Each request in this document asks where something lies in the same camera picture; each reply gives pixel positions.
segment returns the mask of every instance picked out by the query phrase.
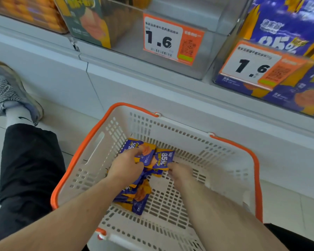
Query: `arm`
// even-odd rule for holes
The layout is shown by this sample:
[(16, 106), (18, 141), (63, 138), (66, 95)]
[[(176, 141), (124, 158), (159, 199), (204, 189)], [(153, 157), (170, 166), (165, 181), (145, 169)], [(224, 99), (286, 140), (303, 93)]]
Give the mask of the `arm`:
[(138, 179), (143, 163), (135, 164), (138, 148), (120, 154), (106, 178), (62, 207), (0, 241), (0, 250), (81, 251), (113, 199)]
[(197, 182), (190, 167), (176, 163), (168, 167), (207, 251), (288, 251), (251, 213)]

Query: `white sock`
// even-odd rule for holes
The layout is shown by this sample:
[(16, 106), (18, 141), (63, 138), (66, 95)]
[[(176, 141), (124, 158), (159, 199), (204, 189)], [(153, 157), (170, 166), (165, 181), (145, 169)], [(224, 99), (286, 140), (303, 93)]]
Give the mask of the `white sock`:
[(26, 109), (23, 105), (17, 105), (6, 109), (6, 117), (7, 117), (6, 128), (18, 123), (34, 126), (34, 123), (31, 120), (29, 110)]

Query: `hand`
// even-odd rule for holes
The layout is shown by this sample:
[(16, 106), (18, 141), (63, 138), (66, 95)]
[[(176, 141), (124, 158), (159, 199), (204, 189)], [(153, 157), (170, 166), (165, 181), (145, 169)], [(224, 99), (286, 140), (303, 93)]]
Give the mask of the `hand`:
[(169, 163), (169, 175), (174, 181), (174, 187), (181, 192), (182, 187), (186, 185), (186, 182), (195, 180), (193, 178), (193, 169), (188, 165)]
[(119, 154), (114, 159), (106, 178), (119, 183), (121, 189), (132, 184), (138, 179), (144, 168), (142, 162), (136, 164), (134, 161), (134, 157), (140, 154), (142, 154), (140, 148), (129, 149)]

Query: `qr code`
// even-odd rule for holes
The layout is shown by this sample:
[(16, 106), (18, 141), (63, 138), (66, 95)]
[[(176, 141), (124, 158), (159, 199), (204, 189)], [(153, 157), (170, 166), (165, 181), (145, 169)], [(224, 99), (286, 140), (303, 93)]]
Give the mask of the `qr code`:
[(193, 40), (191, 40), (191, 39), (186, 40), (186, 41), (183, 43), (183, 45), (182, 45), (180, 54), (183, 54), (183, 55), (192, 57), (192, 56), (193, 56), (194, 49), (195, 49), (196, 46), (197, 46), (197, 45), (196, 45), (195, 43), (193, 43)]
[(282, 80), (286, 74), (288, 74), (291, 71), (291, 69), (286, 68), (286, 67), (282, 67), (282, 66), (277, 66), (274, 70), (272, 70), (268, 76), (267, 79), (268, 80), (274, 80), (276, 82), (279, 82), (280, 80)]

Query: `black pants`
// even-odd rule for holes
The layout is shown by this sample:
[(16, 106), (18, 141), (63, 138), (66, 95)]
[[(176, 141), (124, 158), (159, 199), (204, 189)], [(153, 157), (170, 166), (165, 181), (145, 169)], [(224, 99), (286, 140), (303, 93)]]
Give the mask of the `black pants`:
[(26, 124), (7, 128), (0, 172), (0, 240), (52, 211), (50, 197), (64, 173), (54, 133)]

